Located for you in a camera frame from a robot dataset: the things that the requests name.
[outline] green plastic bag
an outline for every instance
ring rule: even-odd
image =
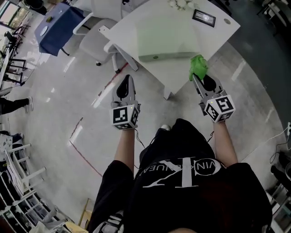
[[[193,74],[196,74],[201,80],[208,71],[207,61],[199,54],[191,59],[191,67],[189,70],[189,80],[193,80]]]

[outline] white cable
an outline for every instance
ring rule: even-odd
[[[288,148],[288,142],[289,142],[289,135],[288,135],[287,142],[286,142],[286,148],[287,148],[287,150],[289,151],[289,150],[291,150],[291,147]]]
[[[277,136],[280,136],[280,135],[283,134],[287,129],[288,129],[288,127],[287,127],[286,129],[284,129],[284,131],[281,132],[281,133],[279,133],[278,135],[269,138],[269,139],[268,139],[267,141],[265,141],[265,142],[260,143],[260,144],[256,147],[256,149],[259,148],[261,145],[264,145],[265,143],[267,143],[267,142],[270,141],[271,139],[273,139],[273,138],[275,138],[275,137],[277,137]]]

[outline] shoe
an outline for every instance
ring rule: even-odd
[[[161,129],[165,129],[165,130],[167,130],[167,131],[170,131],[170,130],[171,130],[171,127],[168,126],[168,125],[162,125],[162,126],[161,126]]]
[[[25,113],[28,113],[28,105],[23,106],[25,109]]]
[[[29,104],[30,105],[30,110],[33,111],[33,101],[32,101],[32,97],[28,97],[29,100]]]

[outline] blue tablecloth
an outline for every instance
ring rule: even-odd
[[[64,3],[58,3],[42,20],[35,30],[36,40],[41,53],[58,56],[59,50],[73,35],[73,29],[84,19],[83,11]],[[45,34],[40,35],[45,26]]]

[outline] green crumpled object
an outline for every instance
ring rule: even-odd
[[[204,57],[199,54],[191,59],[190,64],[189,80],[193,80],[193,74],[196,74],[201,80],[203,80],[208,71],[207,61]]]

